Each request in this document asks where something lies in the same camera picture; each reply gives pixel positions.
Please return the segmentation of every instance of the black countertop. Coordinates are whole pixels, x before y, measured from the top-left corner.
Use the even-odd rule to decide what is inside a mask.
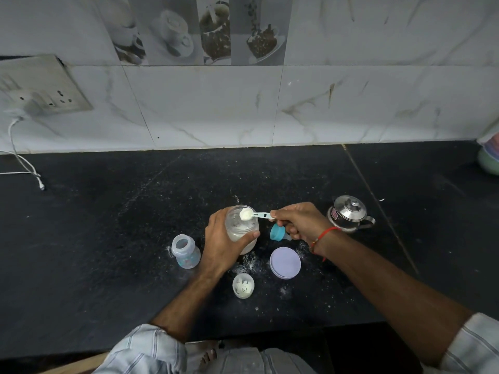
[[[470,190],[447,196],[461,189],[449,173],[473,162],[477,149],[451,142],[349,145],[348,151],[321,145],[31,155],[46,191],[28,175],[0,178],[0,358],[109,349],[182,289],[195,269],[180,268],[167,247],[185,233],[201,248],[209,215],[222,207],[242,203],[268,211],[312,201],[326,212],[344,194],[361,199],[377,219],[357,239],[418,276],[413,260],[423,280],[498,317],[499,302],[487,286],[497,277],[491,269],[498,255],[492,251],[497,179],[469,166],[479,178],[476,186],[491,192],[484,201],[484,190],[473,190],[480,207],[496,212],[492,221],[480,219],[478,209],[456,216],[473,204]],[[373,164],[378,157],[383,165]],[[0,157],[0,171],[15,168],[13,157]],[[414,178],[431,184],[415,189]],[[445,201],[430,202],[442,192]],[[426,220],[418,223],[421,213],[407,206],[426,203],[435,206],[432,216],[423,214]],[[473,227],[465,232],[456,222]],[[333,264],[309,254],[303,242],[271,241],[270,227],[261,220],[255,249],[222,278],[191,340],[382,320]],[[287,281],[268,266],[282,245],[302,259],[298,276]],[[455,254],[447,256],[447,249]],[[246,300],[236,298],[231,286],[241,270],[255,280]]]

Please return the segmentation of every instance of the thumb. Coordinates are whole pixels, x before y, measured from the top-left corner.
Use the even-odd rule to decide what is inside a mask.
[[[238,240],[238,248],[240,249],[239,251],[242,252],[242,250],[246,247],[246,245],[250,244],[254,239],[260,236],[260,231],[252,231],[246,233],[242,238]]]
[[[277,220],[289,220],[290,222],[292,222],[294,220],[294,217],[296,216],[296,211],[286,210],[285,208],[282,208],[280,210],[272,210],[271,216]]]

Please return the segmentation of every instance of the person's left hand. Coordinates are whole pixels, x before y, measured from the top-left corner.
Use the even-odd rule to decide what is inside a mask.
[[[246,233],[238,241],[229,239],[225,217],[231,208],[218,210],[209,217],[208,226],[205,228],[205,249],[199,264],[201,271],[222,276],[232,268],[244,247],[260,236],[259,231],[254,231]]]

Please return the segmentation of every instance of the tile wall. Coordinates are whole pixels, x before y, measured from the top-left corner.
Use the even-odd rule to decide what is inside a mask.
[[[219,29],[224,46],[210,46],[209,28],[198,24],[211,2],[230,10]],[[120,21],[133,22],[126,33],[109,20],[109,8],[122,6],[131,14]],[[166,9],[185,21],[167,43]],[[271,51],[249,43],[254,9],[262,31],[271,25]],[[0,28],[0,56],[55,54],[93,106],[19,123],[22,152],[429,141],[499,130],[499,0],[0,0]],[[8,102],[0,93],[0,109]],[[8,125],[0,113],[0,150],[11,149]]]

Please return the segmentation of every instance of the transparent jar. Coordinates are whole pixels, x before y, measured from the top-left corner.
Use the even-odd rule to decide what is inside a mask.
[[[250,220],[241,220],[241,218],[239,217],[239,213],[244,208],[250,208],[251,210],[253,210],[252,207],[240,204],[230,209],[225,218],[225,228],[227,230],[228,237],[232,241],[238,241],[248,232],[260,231],[258,218],[254,217]],[[254,245],[256,243],[257,240],[254,239],[250,244],[246,245],[246,247],[242,250],[241,255],[250,252],[254,248]]]
[[[178,264],[184,269],[192,269],[201,260],[201,252],[194,239],[187,235],[178,235],[172,242],[172,253]]]

